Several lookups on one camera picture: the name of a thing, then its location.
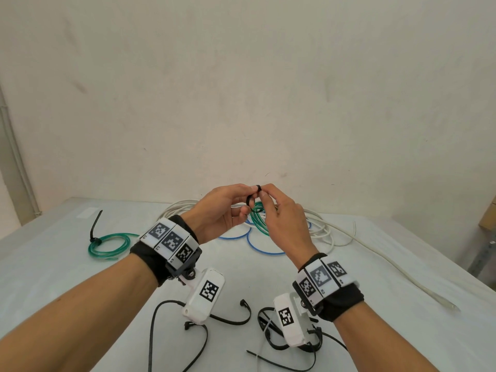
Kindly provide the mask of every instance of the white table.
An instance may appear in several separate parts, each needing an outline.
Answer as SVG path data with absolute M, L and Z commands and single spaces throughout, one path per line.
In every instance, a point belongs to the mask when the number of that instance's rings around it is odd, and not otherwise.
M 141 233 L 166 207 L 159 203 L 105 201 L 73 198 L 46 212 L 0 241 L 0 337 L 74 285 L 110 266 L 112 262 L 92 259 L 87 253 L 89 230 L 97 212 L 78 218 L 85 209 L 104 212 L 95 236 L 113 232 Z M 361 283 L 369 305 L 410 341 L 441 371 L 493 371 L 496 353 L 496 294 L 439 252 L 391 220 L 344 215 L 324 215 L 348 230 L 356 221 L 357 235 L 385 251 L 421 283 L 460 307 L 451 313 L 407 281 L 381 257 L 357 243 L 336 248 L 332 253 Z M 232 230 L 241 234 L 244 225 Z M 334 233 L 337 243 L 346 237 Z M 261 249 L 276 251 L 268 237 L 252 232 L 251 240 Z M 113 249 L 118 244 L 110 242 Z M 318 244 L 324 251 L 325 244 Z M 247 311 L 239 306 L 246 299 L 253 310 L 251 321 L 230 326 L 207 321 L 209 340 L 191 371 L 253 371 L 254 357 L 262 340 L 255 315 L 272 306 L 274 297 L 291 290 L 295 268 L 285 256 L 268 257 L 253 251 L 244 239 L 220 240 L 202 246 L 197 267 L 212 266 L 226 278 L 214 314 L 241 320 Z M 131 325 L 94 371 L 146 370 L 150 321 L 155 306 L 166 299 L 184 300 L 188 288 L 166 282 L 139 312 Z M 155 323 L 154 371 L 181 371 L 200 350 L 204 331 L 184 331 L 181 308 L 167 304 L 160 308 Z M 331 323 L 320 321 L 324 331 L 339 337 Z M 293 368 L 305 368 L 311 354 L 298 349 L 272 350 L 265 345 L 263 356 Z M 261 370 L 280 370 L 261 362 Z M 317 353 L 315 371 L 355 370 L 350 356 L 339 345 L 324 338 Z

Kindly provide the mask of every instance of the forearm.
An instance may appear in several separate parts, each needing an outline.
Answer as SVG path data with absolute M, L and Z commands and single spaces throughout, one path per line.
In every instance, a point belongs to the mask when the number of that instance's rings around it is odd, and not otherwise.
M 157 288 L 130 254 L 43 307 L 0 340 L 0 370 L 89 371 Z
M 438 372 L 365 302 L 344 312 L 334 325 L 359 372 Z

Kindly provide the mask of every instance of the green cable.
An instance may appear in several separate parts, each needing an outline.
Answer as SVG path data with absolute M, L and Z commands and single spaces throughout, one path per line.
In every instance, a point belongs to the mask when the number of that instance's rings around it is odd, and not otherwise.
M 130 234 L 128 232 L 122 232 L 118 234 L 110 234 L 99 237 L 98 239 L 90 243 L 90 245 L 88 246 L 88 253 L 90 254 L 91 257 L 95 257 L 95 258 L 102 258 L 105 260 L 117 260 L 118 259 L 117 256 L 125 252 L 131 245 L 131 239 L 129 238 L 129 236 L 138 237 L 139 235 Z M 124 243 L 122 243 L 122 245 L 116 250 L 108 250 L 108 251 L 97 250 L 97 247 L 103 244 L 104 242 L 119 237 L 124 239 Z
M 269 230 L 267 229 L 267 225 L 265 224 L 265 221 L 263 220 L 263 218 L 260 216 L 260 212 L 262 212 L 264 210 L 263 206 L 264 206 L 264 204 L 262 204 L 261 202 L 255 202 L 255 206 L 253 206 L 253 210 L 257 210 L 257 211 L 256 212 L 252 211 L 250 213 L 251 214 L 251 220 L 255 224 L 255 227 L 257 227 L 257 229 L 261 233 L 263 233 L 266 236 L 269 236 Z

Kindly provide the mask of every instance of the vertical pipe on wall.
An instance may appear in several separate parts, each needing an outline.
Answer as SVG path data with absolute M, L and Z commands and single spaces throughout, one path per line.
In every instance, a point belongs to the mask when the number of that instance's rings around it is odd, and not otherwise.
M 9 109 L 0 87 L 0 171 L 21 225 L 41 215 L 22 162 L 10 123 Z

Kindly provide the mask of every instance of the person's left hand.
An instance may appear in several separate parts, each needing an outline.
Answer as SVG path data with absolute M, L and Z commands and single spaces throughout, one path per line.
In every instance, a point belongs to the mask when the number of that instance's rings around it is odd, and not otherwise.
M 195 232 L 199 243 L 207 243 L 246 221 L 250 207 L 232 208 L 231 205 L 245 202 L 246 197 L 257 193 L 257 189 L 256 185 L 249 187 L 244 184 L 215 188 L 181 217 Z

